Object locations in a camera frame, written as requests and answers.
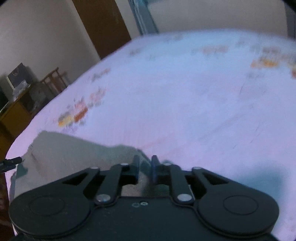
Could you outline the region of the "grey knit pants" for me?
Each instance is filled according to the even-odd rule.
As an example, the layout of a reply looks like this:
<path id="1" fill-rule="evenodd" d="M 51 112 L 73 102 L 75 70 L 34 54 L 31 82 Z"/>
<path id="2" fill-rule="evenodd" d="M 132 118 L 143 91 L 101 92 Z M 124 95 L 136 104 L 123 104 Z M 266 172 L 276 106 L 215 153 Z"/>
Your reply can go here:
<path id="1" fill-rule="evenodd" d="M 10 200 L 89 167 L 97 166 L 105 171 L 116 164 L 130 164 L 135 155 L 140 157 L 138 184 L 124 186 L 122 194 L 167 196 L 168 186 L 153 185 L 151 161 L 142 150 L 124 145 L 108 147 L 62 133 L 43 131 L 20 155 L 23 161 L 11 178 Z"/>

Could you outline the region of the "wooden side cabinet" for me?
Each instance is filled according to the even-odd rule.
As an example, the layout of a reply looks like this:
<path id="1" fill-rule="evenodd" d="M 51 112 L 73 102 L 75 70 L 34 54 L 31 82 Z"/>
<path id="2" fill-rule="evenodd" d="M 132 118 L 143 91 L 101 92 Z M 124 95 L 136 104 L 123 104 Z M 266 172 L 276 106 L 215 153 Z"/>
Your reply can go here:
<path id="1" fill-rule="evenodd" d="M 55 97 L 55 91 L 43 83 L 29 85 L 1 112 L 1 159 L 32 119 Z"/>

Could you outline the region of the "dark box on cabinet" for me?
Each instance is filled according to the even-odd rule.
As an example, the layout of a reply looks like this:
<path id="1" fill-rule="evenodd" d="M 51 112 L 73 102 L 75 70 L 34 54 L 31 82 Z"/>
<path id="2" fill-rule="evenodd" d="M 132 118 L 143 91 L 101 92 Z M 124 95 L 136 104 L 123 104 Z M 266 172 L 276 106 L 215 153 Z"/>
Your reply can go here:
<path id="1" fill-rule="evenodd" d="M 38 81 L 36 75 L 29 66 L 20 63 L 16 68 L 6 77 L 12 90 L 20 85 L 21 82 L 26 81 L 27 84 L 32 84 Z"/>

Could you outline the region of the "wooden chair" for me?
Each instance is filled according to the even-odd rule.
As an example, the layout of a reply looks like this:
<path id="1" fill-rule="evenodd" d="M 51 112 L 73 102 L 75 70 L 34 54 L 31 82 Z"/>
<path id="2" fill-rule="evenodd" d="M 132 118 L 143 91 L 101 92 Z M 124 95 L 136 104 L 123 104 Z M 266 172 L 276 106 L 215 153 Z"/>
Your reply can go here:
<path id="1" fill-rule="evenodd" d="M 66 72 L 60 73 L 59 67 L 57 67 L 49 72 L 40 82 L 53 94 L 53 96 L 58 96 L 69 85 L 66 80 L 66 75 Z"/>

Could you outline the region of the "brown wooden door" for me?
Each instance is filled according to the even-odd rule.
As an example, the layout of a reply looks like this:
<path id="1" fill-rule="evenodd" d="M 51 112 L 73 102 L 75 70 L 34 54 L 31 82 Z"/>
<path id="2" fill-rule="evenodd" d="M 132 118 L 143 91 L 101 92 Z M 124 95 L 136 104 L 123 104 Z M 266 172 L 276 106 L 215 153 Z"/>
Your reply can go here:
<path id="1" fill-rule="evenodd" d="M 114 0 L 73 1 L 73 4 L 101 59 L 131 40 Z"/>

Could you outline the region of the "left grey curtain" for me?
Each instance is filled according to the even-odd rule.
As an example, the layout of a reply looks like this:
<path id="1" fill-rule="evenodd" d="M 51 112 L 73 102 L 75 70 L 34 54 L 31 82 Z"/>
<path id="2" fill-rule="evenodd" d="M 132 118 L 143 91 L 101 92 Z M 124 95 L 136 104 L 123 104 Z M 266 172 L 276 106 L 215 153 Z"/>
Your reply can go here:
<path id="1" fill-rule="evenodd" d="M 159 30 L 148 8 L 148 1 L 129 0 L 130 8 L 141 36 L 158 34 Z"/>

